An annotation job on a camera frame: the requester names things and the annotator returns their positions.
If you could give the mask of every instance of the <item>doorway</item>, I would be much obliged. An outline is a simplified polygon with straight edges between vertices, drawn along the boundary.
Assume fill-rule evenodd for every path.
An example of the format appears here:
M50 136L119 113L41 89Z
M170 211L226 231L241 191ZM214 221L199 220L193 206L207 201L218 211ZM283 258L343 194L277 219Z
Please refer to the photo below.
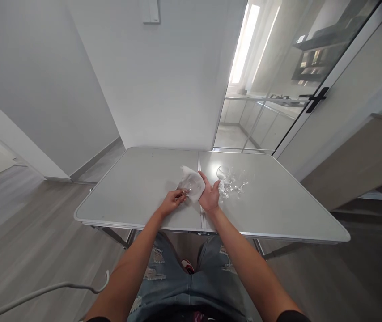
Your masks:
M379 4L249 0L213 150L276 157L325 98L326 80Z

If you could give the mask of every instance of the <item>sneaker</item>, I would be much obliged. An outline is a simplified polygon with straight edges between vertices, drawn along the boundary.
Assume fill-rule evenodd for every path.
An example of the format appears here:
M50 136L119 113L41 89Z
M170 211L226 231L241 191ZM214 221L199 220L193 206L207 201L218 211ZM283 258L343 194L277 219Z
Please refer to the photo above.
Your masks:
M188 274L194 274L194 268L192 267L188 259L183 259L181 261L182 267L188 272Z

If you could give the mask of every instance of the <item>ripped jeans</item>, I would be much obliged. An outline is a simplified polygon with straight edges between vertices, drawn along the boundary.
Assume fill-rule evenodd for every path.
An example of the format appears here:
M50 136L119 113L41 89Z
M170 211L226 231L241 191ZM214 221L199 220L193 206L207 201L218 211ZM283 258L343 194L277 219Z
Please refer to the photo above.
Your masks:
M218 236L202 245L196 273L189 275L157 234L127 321L144 321L171 305L210 305L240 322L260 319Z

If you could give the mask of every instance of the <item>white table top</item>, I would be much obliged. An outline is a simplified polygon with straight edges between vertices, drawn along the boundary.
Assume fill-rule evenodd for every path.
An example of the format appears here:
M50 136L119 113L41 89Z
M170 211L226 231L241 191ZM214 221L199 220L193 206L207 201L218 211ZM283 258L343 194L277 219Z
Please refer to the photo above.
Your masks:
M245 193L220 198L235 227L249 237L319 243L347 242L347 230L269 155L129 148L75 211L87 225L142 229L167 191L181 179L181 165L201 168L213 184L220 165L255 173ZM162 229L213 232L198 203L180 207Z

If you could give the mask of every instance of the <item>white cable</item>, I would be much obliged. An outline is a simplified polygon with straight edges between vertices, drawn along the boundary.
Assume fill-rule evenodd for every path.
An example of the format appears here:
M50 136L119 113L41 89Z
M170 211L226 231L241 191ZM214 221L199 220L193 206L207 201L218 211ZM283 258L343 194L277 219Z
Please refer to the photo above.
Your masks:
M103 289L106 287L108 282L109 282L109 271L106 271L106 283L99 290L96 290L91 286L74 284L74 283L70 283L70 282L62 282L62 283L58 283L55 285L47 286L45 288L41 288L38 291L27 294L27 295L23 296L22 298L14 301L14 302L11 302L9 304L6 304L6 305L0 307L0 315L8 312L9 310L12 310L13 308L15 308L15 307L17 307L23 303L26 303L27 301L34 299L35 297L41 296L42 294L54 291L54 290L59 289L59 288L87 289L87 290L90 290L91 292L93 292L94 294L99 294L101 291L103 291Z

